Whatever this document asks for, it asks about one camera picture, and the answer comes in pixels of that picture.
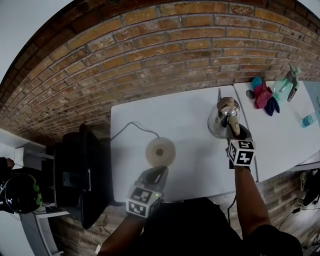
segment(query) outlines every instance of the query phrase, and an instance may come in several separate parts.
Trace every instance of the kettle spout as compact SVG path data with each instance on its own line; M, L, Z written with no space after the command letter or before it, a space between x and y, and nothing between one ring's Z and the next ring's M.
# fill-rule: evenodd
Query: kettle spout
M220 101L221 100L221 89L220 88L218 88L218 101Z

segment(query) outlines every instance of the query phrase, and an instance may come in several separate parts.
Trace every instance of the white table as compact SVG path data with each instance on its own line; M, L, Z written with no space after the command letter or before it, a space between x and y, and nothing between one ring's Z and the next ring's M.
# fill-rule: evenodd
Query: white table
M274 81L266 82L272 86ZM233 85L256 143L258 181L267 180L299 165L320 150L320 126L316 122L306 128L300 119L315 112L305 85L300 81L292 101L280 104L280 113L267 115L264 109L255 109L254 100L246 96L251 83Z
M232 85L222 86L222 97L238 100ZM176 158L169 166L164 189L167 202L209 197L235 190L234 171L229 169L227 141L215 138L207 127L209 113L217 103L218 88L198 89L142 99L113 106L111 137L127 123L137 121L160 137L173 141ZM247 126L240 113L240 123ZM111 141L114 199L124 202L129 187L141 172L151 168L145 157L154 134L129 125ZM256 179L255 164L251 172Z

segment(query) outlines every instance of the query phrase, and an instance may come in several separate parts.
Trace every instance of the white roll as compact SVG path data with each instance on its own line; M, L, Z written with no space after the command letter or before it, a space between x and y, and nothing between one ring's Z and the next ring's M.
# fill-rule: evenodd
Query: white roll
M145 149L145 157L153 167L171 165L176 158L176 147L167 138L155 138L151 140Z

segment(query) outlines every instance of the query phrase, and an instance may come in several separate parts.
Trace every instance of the kettle lid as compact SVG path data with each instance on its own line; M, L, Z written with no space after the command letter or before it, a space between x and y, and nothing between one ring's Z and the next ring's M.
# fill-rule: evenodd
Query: kettle lid
M240 111L239 103L233 97L223 97L218 101L216 107L219 112L228 116L236 116Z

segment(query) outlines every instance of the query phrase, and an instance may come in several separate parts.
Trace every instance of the black helmet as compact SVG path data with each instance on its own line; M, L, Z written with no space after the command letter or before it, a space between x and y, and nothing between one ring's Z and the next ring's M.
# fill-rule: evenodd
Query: black helmet
M42 196L36 179L29 174L19 174L4 185L8 206L17 214L28 214L42 206Z

